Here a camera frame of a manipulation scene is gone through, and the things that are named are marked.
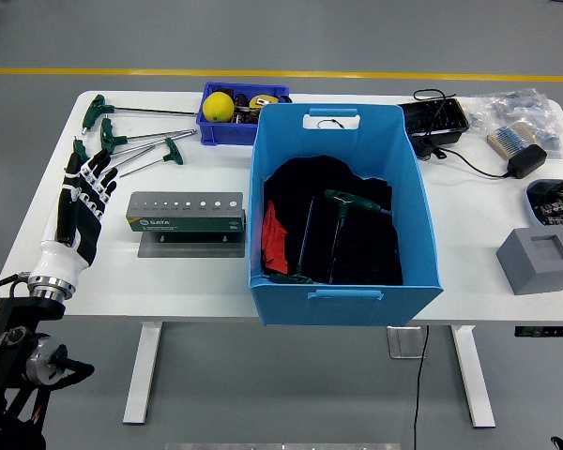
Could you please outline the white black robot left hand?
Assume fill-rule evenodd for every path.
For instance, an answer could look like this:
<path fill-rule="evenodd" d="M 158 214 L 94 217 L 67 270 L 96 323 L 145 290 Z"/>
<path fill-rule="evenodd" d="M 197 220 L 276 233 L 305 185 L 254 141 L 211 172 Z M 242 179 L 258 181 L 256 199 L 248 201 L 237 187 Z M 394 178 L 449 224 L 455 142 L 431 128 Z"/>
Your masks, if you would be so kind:
<path fill-rule="evenodd" d="M 34 278 L 58 278 L 75 285 L 96 258 L 101 222 L 116 189 L 118 170 L 111 156 L 99 151 L 88 161 L 73 153 L 41 238 L 41 257 Z"/>

